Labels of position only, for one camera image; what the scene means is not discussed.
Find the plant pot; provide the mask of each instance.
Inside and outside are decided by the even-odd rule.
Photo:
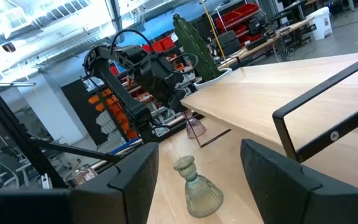
[[[232,69],[231,68],[222,68],[219,71],[222,72],[222,75],[220,77],[217,77],[213,80],[210,80],[210,81],[204,82],[204,83],[201,83],[203,81],[203,79],[200,79],[200,80],[194,82],[194,86],[196,87],[196,89],[200,90],[200,89],[203,89],[203,88],[206,88],[206,87],[212,85],[213,83],[216,83],[217,81],[219,81],[226,75],[230,74],[232,72]]]

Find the yellow pole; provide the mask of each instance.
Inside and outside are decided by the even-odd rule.
[[[223,50],[222,50],[221,43],[219,42],[218,36],[216,35],[215,28],[214,28],[214,24],[212,24],[211,17],[210,17],[209,14],[208,14],[208,10],[207,10],[207,8],[206,8],[206,5],[205,5],[205,2],[204,2],[204,1],[203,1],[203,5],[204,5],[206,17],[208,17],[209,24],[211,24],[212,31],[214,32],[214,36],[215,36],[215,39],[216,39],[216,43],[218,43],[219,49],[221,50],[223,60],[224,60],[224,62],[225,62],[225,64],[226,64],[226,68],[229,68],[229,66],[227,65],[226,57],[224,56],[224,53],[223,53]]]

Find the artificial cactus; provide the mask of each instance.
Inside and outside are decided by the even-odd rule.
[[[209,49],[193,25],[178,14],[175,14],[173,15],[173,26],[179,43],[183,46],[183,50],[198,57],[196,69],[201,77],[203,77],[203,82],[208,82],[219,77],[221,72],[216,67]]]

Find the floor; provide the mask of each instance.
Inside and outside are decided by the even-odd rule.
[[[328,57],[333,55],[351,54],[358,52],[358,8],[355,12],[347,11],[336,19],[331,16],[333,34],[325,39],[305,44],[296,50],[295,60],[303,60],[316,57]],[[260,58],[253,65],[277,63],[274,55],[268,58]]]

